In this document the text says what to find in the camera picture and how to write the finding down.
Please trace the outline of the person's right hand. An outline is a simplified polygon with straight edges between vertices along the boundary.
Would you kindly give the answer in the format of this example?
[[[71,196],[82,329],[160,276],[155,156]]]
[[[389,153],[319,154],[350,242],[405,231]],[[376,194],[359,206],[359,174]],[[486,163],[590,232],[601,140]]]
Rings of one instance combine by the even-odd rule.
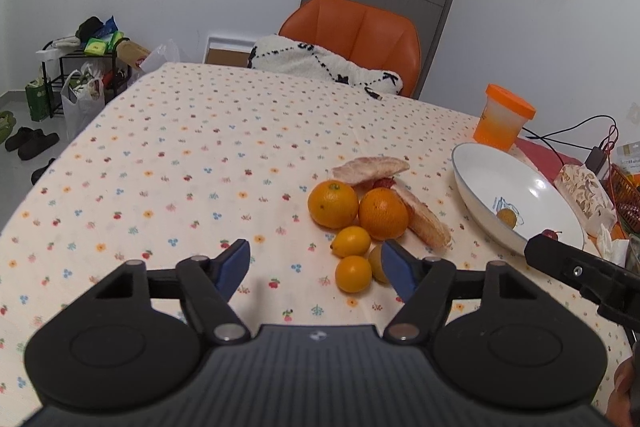
[[[608,397],[605,417],[617,427],[632,427],[630,389],[634,383],[634,359],[629,358],[617,367],[614,388]]]

